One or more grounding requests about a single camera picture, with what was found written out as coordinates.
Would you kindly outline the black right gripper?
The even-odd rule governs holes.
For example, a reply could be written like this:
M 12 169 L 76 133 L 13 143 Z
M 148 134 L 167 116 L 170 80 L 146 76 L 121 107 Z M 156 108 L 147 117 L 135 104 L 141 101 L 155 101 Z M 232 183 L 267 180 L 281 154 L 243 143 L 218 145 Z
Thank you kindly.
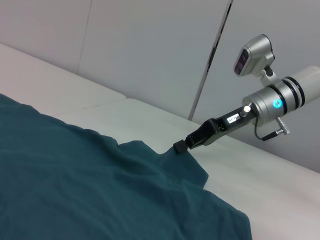
M 219 138 L 232 133 L 233 131 L 246 126 L 256 118 L 256 113 L 251 107 L 245 113 L 244 106 L 241 106 L 221 117 L 206 120 L 197 130 L 187 135 L 183 140 L 173 144 L 173 149 L 179 155 L 188 149 L 194 149 L 201 145 L 208 146 Z

